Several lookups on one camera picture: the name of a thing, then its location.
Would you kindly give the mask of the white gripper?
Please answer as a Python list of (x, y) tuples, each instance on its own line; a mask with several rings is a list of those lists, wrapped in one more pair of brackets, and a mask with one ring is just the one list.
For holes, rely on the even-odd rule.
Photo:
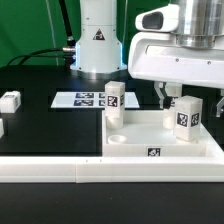
[(161, 109), (175, 98), (167, 82), (224, 89), (224, 3), (170, 3), (139, 14), (135, 26), (128, 71), (155, 81)]

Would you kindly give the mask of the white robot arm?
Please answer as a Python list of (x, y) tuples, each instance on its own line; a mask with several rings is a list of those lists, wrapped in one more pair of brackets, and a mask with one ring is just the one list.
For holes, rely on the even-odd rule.
[(80, 0), (81, 38), (74, 71), (96, 78), (126, 69), (136, 79), (217, 88), (224, 111), (224, 0), (170, 0), (139, 14), (138, 33), (123, 63), (116, 36), (117, 0)]

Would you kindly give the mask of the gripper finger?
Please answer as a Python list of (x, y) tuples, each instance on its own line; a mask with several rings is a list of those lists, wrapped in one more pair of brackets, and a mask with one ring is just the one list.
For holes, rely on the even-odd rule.
[(220, 91), (221, 99), (216, 104), (216, 117), (220, 117), (224, 111), (224, 89)]

